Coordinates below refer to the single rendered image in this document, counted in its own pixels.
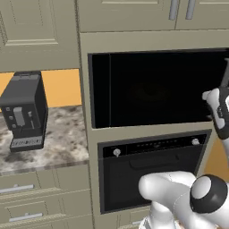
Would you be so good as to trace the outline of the beige tall oven cabinet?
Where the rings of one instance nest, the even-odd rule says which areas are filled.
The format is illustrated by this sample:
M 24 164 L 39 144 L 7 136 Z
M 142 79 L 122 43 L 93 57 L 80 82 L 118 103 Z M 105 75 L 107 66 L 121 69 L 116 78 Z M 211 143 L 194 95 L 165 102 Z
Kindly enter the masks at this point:
M 117 229 L 130 223 L 130 212 L 100 213 L 98 143 L 140 137 L 212 130 L 212 123 L 94 129 L 91 124 L 88 54 L 229 47 L 229 30 L 168 30 L 81 33 L 81 96 L 89 148 L 89 174 L 95 229 Z

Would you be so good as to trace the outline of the black built-in oven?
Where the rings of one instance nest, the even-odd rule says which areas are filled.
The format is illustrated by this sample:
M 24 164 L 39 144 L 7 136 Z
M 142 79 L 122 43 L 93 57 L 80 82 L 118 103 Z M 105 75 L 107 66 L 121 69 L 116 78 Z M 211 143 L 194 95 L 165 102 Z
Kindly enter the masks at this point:
M 100 212 L 112 213 L 150 204 L 139 193 L 145 174 L 184 171 L 197 174 L 211 130 L 189 131 L 98 144 Z M 199 145 L 192 145 L 193 139 Z M 113 154 L 118 148 L 119 157 Z

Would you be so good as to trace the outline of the beige drawer front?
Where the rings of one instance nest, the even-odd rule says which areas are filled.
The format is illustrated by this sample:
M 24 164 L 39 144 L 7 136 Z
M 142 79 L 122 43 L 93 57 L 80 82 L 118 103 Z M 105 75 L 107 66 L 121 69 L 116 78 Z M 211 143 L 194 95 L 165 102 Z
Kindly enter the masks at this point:
M 35 188 L 25 191 L 81 191 L 89 188 L 89 171 L 87 165 L 60 167 L 23 174 L 0 176 L 0 189 L 12 188 L 14 185 L 34 184 Z
M 132 222 L 143 220 L 149 213 L 149 207 L 124 210 L 119 216 L 118 229 L 139 229 L 139 225 Z
M 90 190 L 69 191 L 0 204 L 0 222 L 26 214 L 48 216 L 85 216 L 91 213 Z

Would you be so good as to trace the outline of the black coffee machine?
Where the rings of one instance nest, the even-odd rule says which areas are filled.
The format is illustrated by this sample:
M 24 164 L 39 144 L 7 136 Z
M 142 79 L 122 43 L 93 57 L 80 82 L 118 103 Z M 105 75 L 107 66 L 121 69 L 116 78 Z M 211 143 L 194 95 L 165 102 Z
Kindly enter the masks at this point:
M 0 108 L 13 133 L 12 152 L 44 147 L 48 107 L 41 71 L 16 72 L 0 97 Z

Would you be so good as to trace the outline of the beige wall cupboard door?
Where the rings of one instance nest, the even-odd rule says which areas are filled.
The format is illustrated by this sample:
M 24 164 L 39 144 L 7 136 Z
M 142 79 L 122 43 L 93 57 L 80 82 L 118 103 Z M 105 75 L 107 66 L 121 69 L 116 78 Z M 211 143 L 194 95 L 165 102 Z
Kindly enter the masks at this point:
M 171 0 L 78 0 L 81 32 L 173 30 Z
M 177 30 L 227 30 L 229 29 L 229 0 L 196 0 L 193 17 L 186 20 L 189 0 L 180 0 Z
M 75 0 L 0 0 L 0 72 L 79 66 Z

